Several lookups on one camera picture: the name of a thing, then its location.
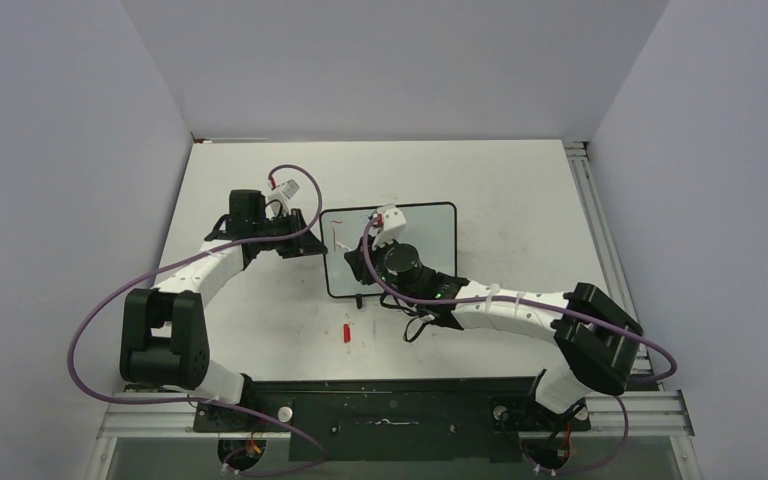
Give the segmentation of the small black-framed whiteboard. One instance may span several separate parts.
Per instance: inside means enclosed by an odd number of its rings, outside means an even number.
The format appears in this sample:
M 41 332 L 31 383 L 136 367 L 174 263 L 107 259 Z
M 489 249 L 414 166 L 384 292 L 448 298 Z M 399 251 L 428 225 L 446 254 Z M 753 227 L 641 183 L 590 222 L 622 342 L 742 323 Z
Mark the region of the small black-framed whiteboard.
M 457 274 L 457 209 L 451 202 L 401 204 L 407 226 L 398 237 L 401 243 L 418 250 L 423 264 L 449 275 Z M 341 242 L 355 249 L 360 241 L 374 206 L 334 208 L 325 210 L 320 219 L 320 234 L 328 248 L 324 256 L 327 294 L 334 299 L 356 299 L 382 293 L 377 285 L 360 285 L 355 281 L 341 250 Z

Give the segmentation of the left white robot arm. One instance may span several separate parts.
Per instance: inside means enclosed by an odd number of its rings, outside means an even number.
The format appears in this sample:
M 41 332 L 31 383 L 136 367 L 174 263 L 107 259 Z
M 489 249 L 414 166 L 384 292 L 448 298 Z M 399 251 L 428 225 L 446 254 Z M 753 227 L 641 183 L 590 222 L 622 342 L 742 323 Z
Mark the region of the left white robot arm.
M 219 417 L 236 431 L 255 423 L 258 403 L 244 394 L 249 377 L 212 359 L 206 306 L 262 251 L 274 251 L 284 259 L 327 251 L 307 230 L 299 209 L 280 201 L 276 214 L 269 217 L 269 200 L 257 190 L 232 191 L 229 211 L 205 237 L 201 258 L 150 289 L 132 290 L 124 302 L 122 378 L 220 401 Z

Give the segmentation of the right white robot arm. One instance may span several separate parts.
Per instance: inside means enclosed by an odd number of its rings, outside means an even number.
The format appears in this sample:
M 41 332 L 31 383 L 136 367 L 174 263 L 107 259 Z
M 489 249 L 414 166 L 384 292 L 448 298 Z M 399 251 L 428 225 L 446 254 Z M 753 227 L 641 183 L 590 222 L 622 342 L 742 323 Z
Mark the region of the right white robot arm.
M 388 287 L 393 307 L 424 326 L 459 331 L 486 329 L 552 344 L 559 358 L 542 368 L 525 402 L 529 421 L 550 428 L 590 392 L 626 391 L 641 326 L 610 296 L 589 283 L 570 292 L 528 293 L 484 285 L 422 264 L 409 244 L 373 249 L 357 246 L 343 255 L 362 285 Z

